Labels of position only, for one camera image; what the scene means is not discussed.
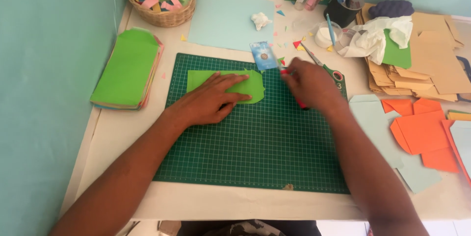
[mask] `blue pen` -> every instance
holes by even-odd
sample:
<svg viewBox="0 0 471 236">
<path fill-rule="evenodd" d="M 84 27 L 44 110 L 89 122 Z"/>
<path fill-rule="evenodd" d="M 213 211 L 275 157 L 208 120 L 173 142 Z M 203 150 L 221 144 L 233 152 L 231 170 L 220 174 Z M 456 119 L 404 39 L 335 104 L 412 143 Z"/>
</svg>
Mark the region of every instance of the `blue pen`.
<svg viewBox="0 0 471 236">
<path fill-rule="evenodd" d="M 332 45 L 335 46 L 335 34 L 332 28 L 332 22 L 330 22 L 329 14 L 327 14 L 327 25 L 329 26 L 330 39 L 332 40 Z"/>
</svg>

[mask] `grid lines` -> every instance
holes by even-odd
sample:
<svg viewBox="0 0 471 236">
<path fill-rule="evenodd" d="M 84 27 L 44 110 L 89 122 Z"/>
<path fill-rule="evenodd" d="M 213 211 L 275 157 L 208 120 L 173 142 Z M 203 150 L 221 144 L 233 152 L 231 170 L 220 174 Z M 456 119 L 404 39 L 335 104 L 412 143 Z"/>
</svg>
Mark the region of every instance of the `grid lines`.
<svg viewBox="0 0 471 236">
<path fill-rule="evenodd" d="M 188 70 L 257 70 L 256 64 L 179 53 L 166 107 L 186 93 Z M 188 128 L 154 181 L 349 194 L 330 128 L 302 110 L 279 70 L 262 74 L 265 98 L 236 105 L 221 123 Z"/>
</svg>

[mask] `green-handled scissors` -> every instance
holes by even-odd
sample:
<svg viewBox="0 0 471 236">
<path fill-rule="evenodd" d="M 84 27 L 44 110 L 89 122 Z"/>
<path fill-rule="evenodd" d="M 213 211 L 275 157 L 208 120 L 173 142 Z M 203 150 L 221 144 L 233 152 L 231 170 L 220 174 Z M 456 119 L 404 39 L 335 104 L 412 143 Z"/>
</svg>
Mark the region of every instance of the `green-handled scissors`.
<svg viewBox="0 0 471 236">
<path fill-rule="evenodd" d="M 306 52 L 311 56 L 312 60 L 314 60 L 314 62 L 323 67 L 328 73 L 329 75 L 333 78 L 333 81 L 335 82 L 335 84 L 337 85 L 337 88 L 339 89 L 339 91 L 343 94 L 343 95 L 347 95 L 347 88 L 345 86 L 345 76 L 340 73 L 340 71 L 338 70 L 331 70 L 329 69 L 325 64 L 323 64 L 315 55 L 314 53 L 312 53 L 311 51 L 309 51 L 309 49 L 304 46 L 304 44 L 301 42 L 301 46 L 303 46 L 305 49 L 306 49 Z"/>
</svg>

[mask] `white tissue paper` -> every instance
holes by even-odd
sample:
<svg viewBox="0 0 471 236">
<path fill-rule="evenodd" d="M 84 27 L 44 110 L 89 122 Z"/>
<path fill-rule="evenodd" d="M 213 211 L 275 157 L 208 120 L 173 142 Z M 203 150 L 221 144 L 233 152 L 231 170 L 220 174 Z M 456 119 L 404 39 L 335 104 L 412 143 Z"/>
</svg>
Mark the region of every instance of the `white tissue paper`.
<svg viewBox="0 0 471 236">
<path fill-rule="evenodd" d="M 378 17 L 364 25 L 356 25 L 352 30 L 357 33 L 353 36 L 350 46 L 338 53 L 343 57 L 365 57 L 380 65 L 386 49 L 386 36 L 384 29 L 390 29 L 389 36 L 399 45 L 400 49 L 407 48 L 412 34 L 412 16 L 398 18 Z"/>
<path fill-rule="evenodd" d="M 257 31 L 260 31 L 260 29 L 262 29 L 262 27 L 266 26 L 268 23 L 273 22 L 272 20 L 269 20 L 268 17 L 263 13 L 253 14 L 251 19 L 253 23 L 255 23 Z"/>
</svg>

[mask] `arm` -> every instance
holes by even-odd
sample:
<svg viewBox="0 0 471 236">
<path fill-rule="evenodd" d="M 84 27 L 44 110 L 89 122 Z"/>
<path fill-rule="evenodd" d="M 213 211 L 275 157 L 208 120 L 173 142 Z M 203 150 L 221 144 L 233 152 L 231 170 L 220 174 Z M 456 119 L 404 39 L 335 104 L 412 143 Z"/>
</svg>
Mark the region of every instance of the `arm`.
<svg viewBox="0 0 471 236">
<path fill-rule="evenodd" d="M 57 222 L 50 236 L 115 235 L 139 206 L 163 158 L 183 131 L 218 123 L 250 95 L 225 93 L 248 75 L 220 76 L 167 108 L 138 140 L 114 161 Z"/>
<path fill-rule="evenodd" d="M 427 236 L 404 186 L 356 122 L 320 66 L 293 59 L 282 78 L 294 96 L 319 110 L 332 129 L 345 181 L 375 236 Z"/>
</svg>

